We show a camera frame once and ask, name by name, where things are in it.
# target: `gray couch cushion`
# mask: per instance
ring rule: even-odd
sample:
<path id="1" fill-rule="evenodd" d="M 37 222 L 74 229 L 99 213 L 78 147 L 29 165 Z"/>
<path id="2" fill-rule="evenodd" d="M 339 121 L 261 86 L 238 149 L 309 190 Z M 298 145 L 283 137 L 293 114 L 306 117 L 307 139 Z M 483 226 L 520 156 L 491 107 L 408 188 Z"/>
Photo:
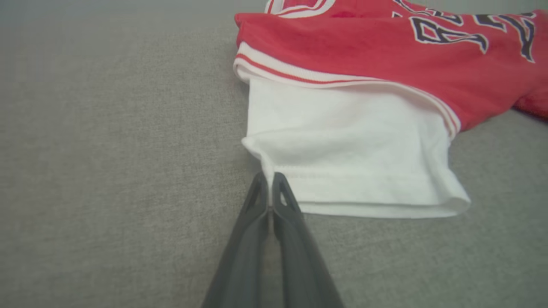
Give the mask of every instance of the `gray couch cushion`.
<path id="1" fill-rule="evenodd" d="M 3 20 L 1 307 L 200 305 L 259 166 L 231 18 L 173 8 Z M 516 111 L 460 134 L 455 218 L 307 215 L 347 307 L 548 304 L 547 140 Z M 263 307 L 279 267 L 271 234 Z"/>

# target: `sleeve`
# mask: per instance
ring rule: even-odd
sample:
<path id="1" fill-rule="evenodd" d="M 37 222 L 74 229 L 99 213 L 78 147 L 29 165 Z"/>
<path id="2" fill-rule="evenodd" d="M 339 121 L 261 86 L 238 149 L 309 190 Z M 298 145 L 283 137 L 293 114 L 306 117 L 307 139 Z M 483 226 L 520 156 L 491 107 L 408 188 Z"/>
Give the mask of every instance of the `sleeve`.
<path id="1" fill-rule="evenodd" d="M 515 108 L 545 121 L 548 120 L 548 83 L 544 83 L 542 88 L 519 99 Z"/>

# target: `cloth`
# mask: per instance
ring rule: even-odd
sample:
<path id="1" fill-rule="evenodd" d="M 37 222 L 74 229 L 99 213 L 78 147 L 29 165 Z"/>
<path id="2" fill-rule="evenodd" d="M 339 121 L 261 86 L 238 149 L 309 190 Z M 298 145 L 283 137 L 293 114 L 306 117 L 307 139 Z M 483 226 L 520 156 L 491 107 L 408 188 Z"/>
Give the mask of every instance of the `cloth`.
<path id="1" fill-rule="evenodd" d="M 514 104 L 547 116 L 542 11 L 272 0 L 266 12 L 236 15 L 234 69 L 251 88 L 243 143 L 267 178 L 288 177 L 304 212 L 462 213 L 452 138 Z"/>
<path id="2" fill-rule="evenodd" d="M 425 218 L 470 200 L 447 162 L 442 116 L 392 86 L 310 89 L 250 79 L 244 146 L 288 178 L 307 213 Z"/>
<path id="3" fill-rule="evenodd" d="M 319 0 L 271 13 L 236 15 L 246 44 L 238 65 L 306 87 L 382 80 L 419 89 L 452 136 L 513 105 L 548 117 L 544 11 L 455 15 L 404 0 Z"/>

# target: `white fabric fold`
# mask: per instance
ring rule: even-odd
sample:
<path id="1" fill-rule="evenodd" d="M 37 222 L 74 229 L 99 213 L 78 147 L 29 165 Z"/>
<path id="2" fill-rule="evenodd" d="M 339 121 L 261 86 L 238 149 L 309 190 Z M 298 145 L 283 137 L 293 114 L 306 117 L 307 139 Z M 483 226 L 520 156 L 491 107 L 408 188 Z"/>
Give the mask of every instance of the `white fabric fold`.
<path id="1" fill-rule="evenodd" d="M 250 80 L 244 146 L 288 178 L 305 213 L 457 215 L 470 200 L 447 162 L 442 116 L 389 85 L 311 89 Z"/>

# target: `red and white stripe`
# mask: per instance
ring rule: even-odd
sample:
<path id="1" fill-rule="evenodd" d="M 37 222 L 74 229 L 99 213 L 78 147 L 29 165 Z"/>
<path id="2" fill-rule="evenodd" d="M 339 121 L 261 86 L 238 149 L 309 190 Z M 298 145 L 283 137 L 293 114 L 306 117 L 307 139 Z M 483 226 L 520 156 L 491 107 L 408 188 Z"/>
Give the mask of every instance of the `red and white stripe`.
<path id="1" fill-rule="evenodd" d="M 335 0 L 318 0 L 313 6 L 295 5 L 284 8 L 284 0 L 269 0 L 266 3 L 265 13 L 283 18 L 311 17 L 327 12 L 333 4 L 335 4 Z"/>
<path id="2" fill-rule="evenodd" d="M 253 76 L 258 76 L 277 82 L 308 88 L 335 88 L 364 84 L 390 85 L 408 91 L 409 93 L 415 94 L 430 102 L 443 116 L 451 139 L 454 138 L 461 129 L 460 120 L 453 110 L 442 100 L 430 93 L 408 85 L 378 78 L 340 75 L 303 69 L 279 61 L 252 48 L 247 45 L 246 42 L 242 42 L 239 46 L 233 69 L 236 75 L 245 82 L 249 82 L 249 79 Z"/>

